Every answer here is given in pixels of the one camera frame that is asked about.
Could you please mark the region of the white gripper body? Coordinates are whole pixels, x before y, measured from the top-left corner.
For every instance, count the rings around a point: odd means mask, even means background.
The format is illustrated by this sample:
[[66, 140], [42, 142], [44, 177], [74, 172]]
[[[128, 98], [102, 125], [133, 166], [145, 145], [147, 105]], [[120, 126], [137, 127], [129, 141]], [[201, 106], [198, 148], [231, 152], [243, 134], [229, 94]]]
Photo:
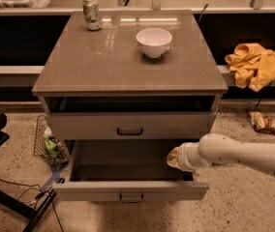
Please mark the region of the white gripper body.
[[177, 160], [182, 171], [192, 171], [201, 167], [199, 145], [183, 143], [178, 147]]

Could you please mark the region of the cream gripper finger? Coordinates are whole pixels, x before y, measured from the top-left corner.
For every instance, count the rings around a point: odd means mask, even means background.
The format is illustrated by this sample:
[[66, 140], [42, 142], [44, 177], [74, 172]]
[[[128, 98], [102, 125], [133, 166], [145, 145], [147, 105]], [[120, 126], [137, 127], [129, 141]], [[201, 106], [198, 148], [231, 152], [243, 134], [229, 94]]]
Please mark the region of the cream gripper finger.
[[173, 168], [180, 168], [179, 162], [178, 162], [178, 148], [175, 147], [174, 149], [172, 149], [168, 155], [167, 155], [167, 164], [170, 167]]

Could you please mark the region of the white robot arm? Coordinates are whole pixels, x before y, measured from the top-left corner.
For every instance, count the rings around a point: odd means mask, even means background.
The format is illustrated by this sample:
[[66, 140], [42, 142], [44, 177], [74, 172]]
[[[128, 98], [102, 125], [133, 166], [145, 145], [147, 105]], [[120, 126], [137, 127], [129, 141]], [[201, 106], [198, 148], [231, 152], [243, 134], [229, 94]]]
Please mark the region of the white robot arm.
[[181, 171], [238, 163], [275, 177], [275, 144], [240, 142], [209, 133], [199, 142], [183, 143], [167, 155], [167, 164]]

